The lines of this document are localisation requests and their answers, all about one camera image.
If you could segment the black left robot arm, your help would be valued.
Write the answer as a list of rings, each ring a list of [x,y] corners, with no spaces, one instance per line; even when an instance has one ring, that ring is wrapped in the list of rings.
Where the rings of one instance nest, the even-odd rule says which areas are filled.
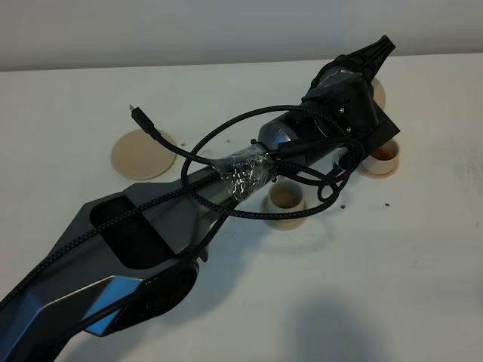
[[[325,65],[300,105],[275,113],[249,147],[220,159],[185,151],[139,108],[144,136],[184,160],[172,183],[136,183],[86,203],[51,252],[1,302],[1,359],[53,361],[86,331],[106,336],[162,315],[191,291],[225,221],[292,221],[329,208],[398,128],[372,81],[394,50],[380,40]]]

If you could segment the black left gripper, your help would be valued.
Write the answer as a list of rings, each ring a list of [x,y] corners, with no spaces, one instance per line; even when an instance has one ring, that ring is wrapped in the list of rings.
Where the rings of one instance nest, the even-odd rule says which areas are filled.
[[[312,80],[302,104],[331,112],[337,125],[356,138],[368,137],[378,126],[369,83],[395,50],[388,36],[325,65]]]

